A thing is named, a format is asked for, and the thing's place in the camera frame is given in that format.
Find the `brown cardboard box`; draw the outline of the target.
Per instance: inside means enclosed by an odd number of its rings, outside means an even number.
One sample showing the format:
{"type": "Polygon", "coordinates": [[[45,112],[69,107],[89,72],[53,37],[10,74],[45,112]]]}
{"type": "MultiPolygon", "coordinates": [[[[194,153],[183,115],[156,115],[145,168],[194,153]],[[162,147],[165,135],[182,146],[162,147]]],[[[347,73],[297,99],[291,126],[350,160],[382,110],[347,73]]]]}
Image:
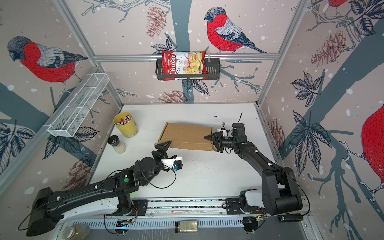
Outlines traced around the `brown cardboard box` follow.
{"type": "Polygon", "coordinates": [[[204,139],[211,135],[211,127],[189,124],[166,123],[155,145],[171,141],[171,148],[195,151],[216,151],[211,141],[204,139]]]}

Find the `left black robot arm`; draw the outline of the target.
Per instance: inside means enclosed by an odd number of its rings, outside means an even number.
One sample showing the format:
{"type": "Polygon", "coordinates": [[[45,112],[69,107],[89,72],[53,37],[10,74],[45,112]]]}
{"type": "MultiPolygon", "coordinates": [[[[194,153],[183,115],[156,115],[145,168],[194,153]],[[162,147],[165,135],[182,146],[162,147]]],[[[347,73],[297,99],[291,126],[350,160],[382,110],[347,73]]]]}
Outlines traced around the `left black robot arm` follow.
{"type": "Polygon", "coordinates": [[[167,159],[171,146],[167,141],[155,146],[151,157],[136,161],[123,170],[113,171],[104,180],[72,190],[53,191],[51,188],[39,190],[32,205],[26,235],[34,237],[53,230],[60,221],[69,218],[70,212],[84,209],[86,205],[114,200],[112,214],[128,214],[134,207],[130,194],[139,187],[151,184],[160,171],[170,170],[162,162],[167,159]]]}

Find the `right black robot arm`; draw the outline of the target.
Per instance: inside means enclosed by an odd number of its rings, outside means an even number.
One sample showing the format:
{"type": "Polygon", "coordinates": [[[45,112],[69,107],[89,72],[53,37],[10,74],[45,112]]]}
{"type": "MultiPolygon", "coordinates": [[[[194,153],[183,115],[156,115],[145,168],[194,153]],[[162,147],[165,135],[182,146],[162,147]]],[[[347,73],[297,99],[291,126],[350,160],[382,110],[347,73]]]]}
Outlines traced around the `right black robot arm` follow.
{"type": "Polygon", "coordinates": [[[222,153],[226,148],[233,150],[257,171],[262,178],[262,202],[268,214],[275,216],[303,208],[299,185],[292,176],[292,169],[273,163],[255,144],[249,142],[243,123],[232,124],[230,137],[225,137],[223,132],[215,132],[204,139],[211,141],[217,152],[222,153]]]}

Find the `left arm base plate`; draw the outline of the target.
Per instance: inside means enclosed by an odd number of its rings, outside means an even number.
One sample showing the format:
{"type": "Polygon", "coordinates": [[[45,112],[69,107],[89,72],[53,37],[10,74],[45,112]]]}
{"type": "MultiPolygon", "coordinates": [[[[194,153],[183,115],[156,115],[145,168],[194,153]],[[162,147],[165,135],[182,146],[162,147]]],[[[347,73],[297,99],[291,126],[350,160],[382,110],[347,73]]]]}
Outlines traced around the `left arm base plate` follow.
{"type": "Polygon", "coordinates": [[[112,214],[107,214],[107,216],[145,216],[148,207],[148,200],[145,199],[133,199],[130,202],[118,204],[118,209],[112,214]]]}

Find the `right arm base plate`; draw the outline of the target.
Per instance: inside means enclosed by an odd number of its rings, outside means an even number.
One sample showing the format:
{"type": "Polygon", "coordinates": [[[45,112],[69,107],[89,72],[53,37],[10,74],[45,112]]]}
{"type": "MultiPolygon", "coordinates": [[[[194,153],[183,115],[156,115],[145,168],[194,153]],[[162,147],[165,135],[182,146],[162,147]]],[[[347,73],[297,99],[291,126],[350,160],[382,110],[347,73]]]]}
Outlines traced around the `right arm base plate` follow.
{"type": "Polygon", "coordinates": [[[246,201],[239,198],[227,198],[223,204],[227,215],[262,215],[267,213],[264,208],[258,206],[249,206],[246,201]]]}

